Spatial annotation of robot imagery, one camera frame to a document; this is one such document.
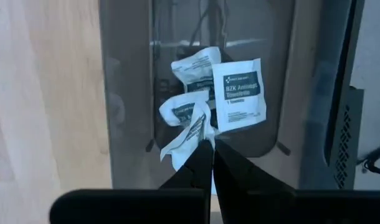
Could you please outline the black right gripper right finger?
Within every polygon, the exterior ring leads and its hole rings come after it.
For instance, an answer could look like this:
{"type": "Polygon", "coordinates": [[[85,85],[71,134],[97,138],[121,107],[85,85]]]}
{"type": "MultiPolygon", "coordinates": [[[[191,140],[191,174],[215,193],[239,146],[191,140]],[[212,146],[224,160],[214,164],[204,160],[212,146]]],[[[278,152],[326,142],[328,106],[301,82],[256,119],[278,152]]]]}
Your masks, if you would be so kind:
{"type": "Polygon", "coordinates": [[[221,140],[213,173],[224,224],[283,224],[290,217],[294,188],[221,140]]]}

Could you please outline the dark translucent plastic bin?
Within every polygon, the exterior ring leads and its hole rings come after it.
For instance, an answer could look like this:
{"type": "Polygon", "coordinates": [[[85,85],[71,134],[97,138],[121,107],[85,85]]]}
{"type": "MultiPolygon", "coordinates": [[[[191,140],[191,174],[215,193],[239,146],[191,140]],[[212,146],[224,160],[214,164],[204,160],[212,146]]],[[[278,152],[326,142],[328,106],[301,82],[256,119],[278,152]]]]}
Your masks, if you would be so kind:
{"type": "Polygon", "coordinates": [[[158,109],[184,93],[171,63],[218,46],[224,62],[259,58],[267,119],[221,139],[297,186],[299,158],[284,149],[284,99],[293,22],[301,0],[100,0],[112,184],[148,189],[173,175],[160,150],[181,127],[158,109]]]}

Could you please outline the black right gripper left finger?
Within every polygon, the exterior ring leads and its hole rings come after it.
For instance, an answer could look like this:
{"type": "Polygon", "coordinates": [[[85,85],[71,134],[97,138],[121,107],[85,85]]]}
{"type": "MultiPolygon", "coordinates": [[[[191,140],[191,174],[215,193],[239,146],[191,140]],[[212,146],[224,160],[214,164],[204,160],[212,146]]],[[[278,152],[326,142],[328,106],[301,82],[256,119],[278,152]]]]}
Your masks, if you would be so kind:
{"type": "Polygon", "coordinates": [[[201,141],[179,170],[160,190],[171,192],[163,198],[161,223],[209,224],[214,150],[201,141]]]}

